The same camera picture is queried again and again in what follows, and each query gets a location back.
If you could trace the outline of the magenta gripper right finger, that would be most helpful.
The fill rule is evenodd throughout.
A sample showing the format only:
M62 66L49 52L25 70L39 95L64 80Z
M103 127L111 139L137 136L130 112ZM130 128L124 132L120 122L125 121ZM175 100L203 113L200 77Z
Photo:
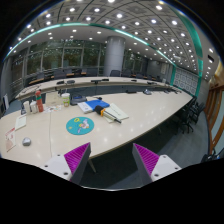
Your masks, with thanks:
M135 159L141 181L144 185L159 180L181 169L181 167L169 156L158 155L136 143L133 144L132 154Z

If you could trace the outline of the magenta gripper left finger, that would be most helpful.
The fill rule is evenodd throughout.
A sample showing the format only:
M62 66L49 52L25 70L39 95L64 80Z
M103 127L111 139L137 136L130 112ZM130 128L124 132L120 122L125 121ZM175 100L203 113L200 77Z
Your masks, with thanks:
M86 143L66 154L58 154L44 164L44 170L79 184L87 165L91 145Z

